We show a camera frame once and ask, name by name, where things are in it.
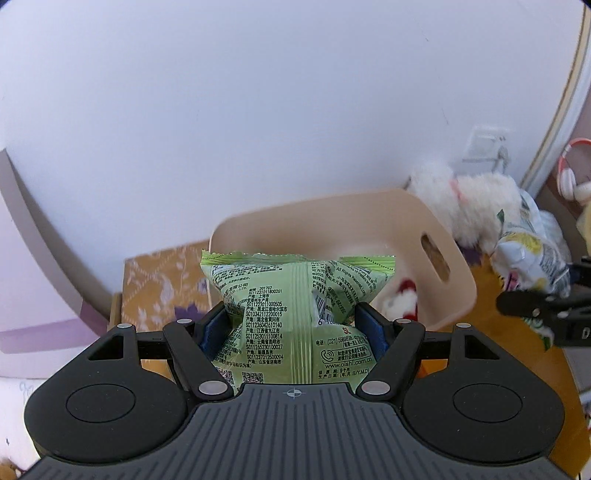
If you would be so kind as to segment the Hello Kitty plush toy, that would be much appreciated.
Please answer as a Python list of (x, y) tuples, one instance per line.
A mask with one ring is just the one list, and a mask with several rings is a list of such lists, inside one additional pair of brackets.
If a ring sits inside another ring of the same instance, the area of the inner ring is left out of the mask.
[(398, 319), (417, 321), (418, 291), (416, 283), (409, 278), (404, 279), (396, 294), (384, 302), (382, 314), (391, 322)]

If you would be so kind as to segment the white green snack bag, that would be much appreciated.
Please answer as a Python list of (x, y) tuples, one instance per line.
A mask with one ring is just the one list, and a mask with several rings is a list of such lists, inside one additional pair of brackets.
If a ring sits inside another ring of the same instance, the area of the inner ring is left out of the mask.
[[(544, 222), (550, 218), (541, 212), (534, 199), (521, 191), (520, 215), (502, 218), (502, 231), (491, 257), (493, 270), (502, 284), (502, 292), (538, 291), (568, 297), (571, 294), (570, 252), (547, 234)], [(546, 350), (554, 344), (554, 333), (543, 320), (522, 318), (541, 339)]]

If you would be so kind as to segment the floral brown table mat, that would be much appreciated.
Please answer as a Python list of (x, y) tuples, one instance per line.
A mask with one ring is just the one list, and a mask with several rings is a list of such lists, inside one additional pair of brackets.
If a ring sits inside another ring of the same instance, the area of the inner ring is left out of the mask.
[(200, 269), (207, 241), (160, 250), (124, 261), (120, 319), (138, 331), (159, 330), (178, 312), (211, 308)]

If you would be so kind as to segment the white fluffy plush dog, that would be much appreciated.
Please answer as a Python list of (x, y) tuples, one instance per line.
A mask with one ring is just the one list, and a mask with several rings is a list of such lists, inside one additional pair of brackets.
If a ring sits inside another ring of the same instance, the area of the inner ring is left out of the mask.
[(522, 202), (512, 177), (493, 172), (457, 175), (440, 161), (413, 170), (407, 191), (431, 210), (460, 246), (487, 255), (493, 253), (501, 235), (498, 215), (505, 220), (518, 218)]

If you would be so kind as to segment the beige plastic storage bin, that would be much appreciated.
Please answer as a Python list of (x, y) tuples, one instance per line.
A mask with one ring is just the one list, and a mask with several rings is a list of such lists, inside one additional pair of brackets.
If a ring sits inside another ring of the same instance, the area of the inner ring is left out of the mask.
[(430, 330), (474, 307), (477, 287), (459, 247), (430, 209), (403, 189), (318, 198), (243, 213), (221, 222), (209, 251), (300, 254), (311, 259), (393, 255), (396, 274), (374, 299), (382, 309), (405, 279), (418, 289)]

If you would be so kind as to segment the red white headphones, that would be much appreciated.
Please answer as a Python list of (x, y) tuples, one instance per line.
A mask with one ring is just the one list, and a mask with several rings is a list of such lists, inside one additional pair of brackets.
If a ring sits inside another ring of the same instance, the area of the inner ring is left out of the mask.
[(585, 206), (590, 202), (590, 182), (577, 182), (574, 170), (567, 162), (567, 156), (574, 147), (590, 145), (591, 140), (589, 138), (574, 138), (565, 145), (558, 159), (556, 186), (559, 195), (569, 202), (577, 202), (582, 206)]

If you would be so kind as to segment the white wall socket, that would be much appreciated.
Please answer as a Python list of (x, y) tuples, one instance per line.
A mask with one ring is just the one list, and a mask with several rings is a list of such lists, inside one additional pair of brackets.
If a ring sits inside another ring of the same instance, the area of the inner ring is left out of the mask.
[(511, 162), (508, 148), (510, 133), (504, 127), (475, 126), (470, 133), (462, 161), (491, 163), (493, 172), (505, 172)]

